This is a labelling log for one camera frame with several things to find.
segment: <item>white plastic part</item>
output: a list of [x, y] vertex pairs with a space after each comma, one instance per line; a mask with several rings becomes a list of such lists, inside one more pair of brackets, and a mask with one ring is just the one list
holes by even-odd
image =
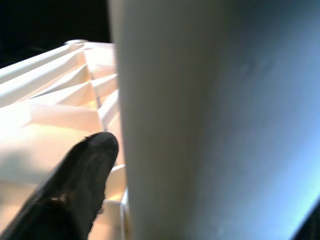
[[114, 46], [68, 41], [0, 69], [0, 232], [69, 149], [108, 129], [119, 155], [90, 240], [124, 240], [127, 188]]

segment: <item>white cylinder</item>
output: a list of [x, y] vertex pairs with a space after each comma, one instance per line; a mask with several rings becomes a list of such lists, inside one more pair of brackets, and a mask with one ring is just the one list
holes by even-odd
[[290, 239], [320, 193], [320, 1], [122, 3], [133, 239]]

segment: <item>white plastic tube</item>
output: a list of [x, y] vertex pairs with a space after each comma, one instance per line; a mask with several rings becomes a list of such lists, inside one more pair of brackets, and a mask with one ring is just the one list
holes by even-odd
[[320, 2], [121, 2], [133, 239], [292, 238], [320, 193]]

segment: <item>black background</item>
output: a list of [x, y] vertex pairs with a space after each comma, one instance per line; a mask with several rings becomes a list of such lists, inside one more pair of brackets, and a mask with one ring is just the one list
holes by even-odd
[[0, 68], [72, 39], [110, 39], [107, 0], [1, 0]]

